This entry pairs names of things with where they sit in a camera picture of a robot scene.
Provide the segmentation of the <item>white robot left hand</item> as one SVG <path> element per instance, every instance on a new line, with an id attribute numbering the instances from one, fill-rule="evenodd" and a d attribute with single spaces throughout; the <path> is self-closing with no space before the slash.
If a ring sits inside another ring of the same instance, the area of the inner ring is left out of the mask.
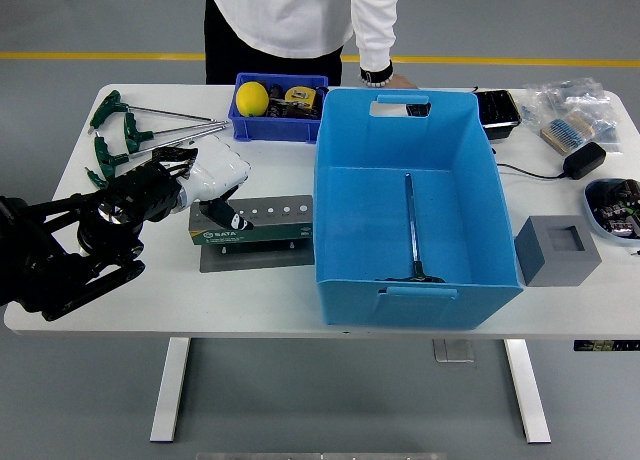
<path id="1" fill-rule="evenodd" d="M 198 203 L 200 211 L 219 226 L 232 230 L 252 230 L 228 203 L 230 196 L 247 180 L 251 166 L 226 143 L 214 148 L 214 154 L 203 163 L 196 161 L 187 176 L 178 177 L 181 190 L 172 212 L 185 210 Z"/>

